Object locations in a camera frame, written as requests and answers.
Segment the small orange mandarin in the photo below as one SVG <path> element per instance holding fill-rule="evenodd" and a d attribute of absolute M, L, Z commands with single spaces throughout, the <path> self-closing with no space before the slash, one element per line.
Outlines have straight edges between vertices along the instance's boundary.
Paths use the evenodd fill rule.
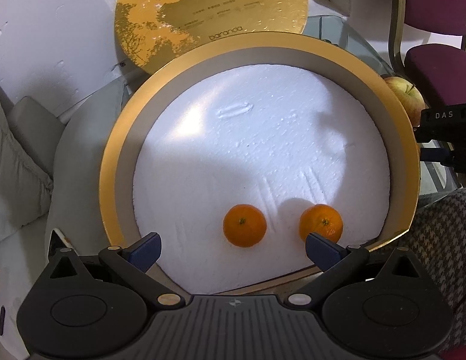
<path fill-rule="evenodd" d="M 257 207 L 248 204 L 234 205 L 223 219 L 223 234 L 234 246 L 249 248 L 265 236 L 267 222 Z"/>

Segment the gold round box lid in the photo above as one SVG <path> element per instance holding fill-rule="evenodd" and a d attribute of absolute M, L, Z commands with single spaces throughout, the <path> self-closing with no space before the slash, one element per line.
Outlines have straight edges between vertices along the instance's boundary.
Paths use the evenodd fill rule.
<path fill-rule="evenodd" d="M 239 33 L 302 33 L 308 0 L 117 0 L 116 39 L 149 74 L 211 41 Z"/>

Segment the yellow-red apple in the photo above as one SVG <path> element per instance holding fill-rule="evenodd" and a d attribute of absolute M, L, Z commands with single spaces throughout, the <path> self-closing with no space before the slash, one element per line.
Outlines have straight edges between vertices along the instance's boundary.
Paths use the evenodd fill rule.
<path fill-rule="evenodd" d="M 426 108 L 423 96 L 418 88 L 408 80 L 399 76 L 384 78 L 387 86 L 393 91 L 406 111 L 411 125 L 416 128 L 420 124 L 421 112 Z"/>

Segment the white-cased smartphone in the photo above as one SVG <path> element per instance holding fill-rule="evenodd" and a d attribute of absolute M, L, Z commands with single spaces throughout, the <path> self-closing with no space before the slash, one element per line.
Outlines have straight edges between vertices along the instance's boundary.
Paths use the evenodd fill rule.
<path fill-rule="evenodd" d="M 71 241 L 62 233 L 59 228 L 53 228 L 48 241 L 47 259 L 50 260 L 57 250 L 68 249 L 74 250 Z"/>

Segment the grey seat cushion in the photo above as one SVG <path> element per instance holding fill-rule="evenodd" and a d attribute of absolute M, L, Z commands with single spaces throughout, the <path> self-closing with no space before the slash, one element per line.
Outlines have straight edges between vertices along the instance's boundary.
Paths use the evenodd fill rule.
<path fill-rule="evenodd" d="M 93 93 L 74 112 L 56 148 L 48 244 L 58 229 L 78 254 L 96 254 L 108 240 L 99 210 L 99 171 L 107 139 L 130 95 L 122 79 Z"/>

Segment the right houndstooth trouser knee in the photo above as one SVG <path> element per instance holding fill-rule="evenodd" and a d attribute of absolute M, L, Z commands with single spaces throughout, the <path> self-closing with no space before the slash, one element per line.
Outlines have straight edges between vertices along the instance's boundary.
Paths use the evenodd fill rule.
<path fill-rule="evenodd" d="M 400 244 L 411 249 L 454 311 L 442 359 L 466 359 L 466 188 L 420 208 Z"/>

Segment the gold round box base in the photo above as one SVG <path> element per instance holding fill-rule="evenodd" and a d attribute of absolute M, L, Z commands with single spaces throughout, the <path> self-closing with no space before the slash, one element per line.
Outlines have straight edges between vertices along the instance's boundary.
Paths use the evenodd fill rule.
<path fill-rule="evenodd" d="M 167 63 L 132 96 L 101 163 L 110 243 L 161 236 L 155 275 L 191 294 L 246 294 L 313 274 L 299 238 L 315 204 L 340 244 L 377 250 L 405 234 L 419 155 L 401 103 L 349 52 L 293 33 L 246 33 Z M 233 206 L 265 216 L 255 246 L 223 234 Z"/>

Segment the grey back cushion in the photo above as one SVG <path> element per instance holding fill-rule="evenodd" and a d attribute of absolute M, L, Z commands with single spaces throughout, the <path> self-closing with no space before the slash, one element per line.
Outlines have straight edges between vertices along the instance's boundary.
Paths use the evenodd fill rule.
<path fill-rule="evenodd" d="M 34 99 L 13 106 L 0 93 L 0 242 L 47 213 L 64 129 Z"/>

